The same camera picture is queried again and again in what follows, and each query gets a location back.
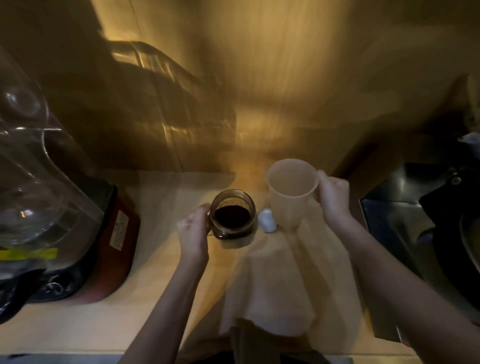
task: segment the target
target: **hand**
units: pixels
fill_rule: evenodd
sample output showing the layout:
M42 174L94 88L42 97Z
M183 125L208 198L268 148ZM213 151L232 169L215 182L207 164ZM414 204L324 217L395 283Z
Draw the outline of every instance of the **hand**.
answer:
M317 171L319 183L317 193L328 225L351 217L349 205L350 193L348 181L329 177L322 170Z
M196 263L208 262L207 234L208 227L207 212L210 204L198 206L195 211L177 222L177 230L180 238L181 258Z

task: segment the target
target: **dark liquid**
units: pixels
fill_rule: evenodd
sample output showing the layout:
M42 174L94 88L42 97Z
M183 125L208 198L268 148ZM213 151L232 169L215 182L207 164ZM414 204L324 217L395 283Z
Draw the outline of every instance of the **dark liquid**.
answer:
M239 205L223 206L215 211L215 219L226 228L238 229L250 220L250 212Z

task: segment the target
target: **plastic cup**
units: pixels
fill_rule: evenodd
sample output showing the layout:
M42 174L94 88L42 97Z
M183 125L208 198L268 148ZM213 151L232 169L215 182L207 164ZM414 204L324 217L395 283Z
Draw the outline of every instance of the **plastic cup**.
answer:
M300 224L318 185L315 168L300 159L279 160L267 171L266 181L274 220L286 228Z

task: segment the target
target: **jar rim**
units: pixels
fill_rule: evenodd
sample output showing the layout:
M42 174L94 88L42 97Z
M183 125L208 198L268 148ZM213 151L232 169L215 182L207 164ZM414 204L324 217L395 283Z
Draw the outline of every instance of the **jar rim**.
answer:
M227 228L227 227L221 225L215 218L215 211L217 210L218 205L220 204L220 202L222 202L223 200L225 200L229 197L238 197L238 198L243 199L249 205L250 210L252 212L250 214L250 219L245 223L245 225L243 225L242 227L237 228L237 229ZM215 225L215 227L217 229L221 230L224 233L238 233L238 232L242 232L242 231L250 228L250 226L253 224L253 222L255 220L257 211L256 211L256 208L255 208L255 203L253 202L252 198L248 195L248 193L246 193L242 190L230 189L230 190L224 190L224 191L220 192L213 199L213 201L210 205L210 212L209 213L210 213L210 221Z

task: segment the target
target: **person's left hand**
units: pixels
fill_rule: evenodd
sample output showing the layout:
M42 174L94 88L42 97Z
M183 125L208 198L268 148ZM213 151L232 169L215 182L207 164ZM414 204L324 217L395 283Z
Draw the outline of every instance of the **person's left hand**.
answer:
M189 261L207 263L208 227L207 212L210 204L198 206L192 213L177 222L177 229L180 237L181 258Z

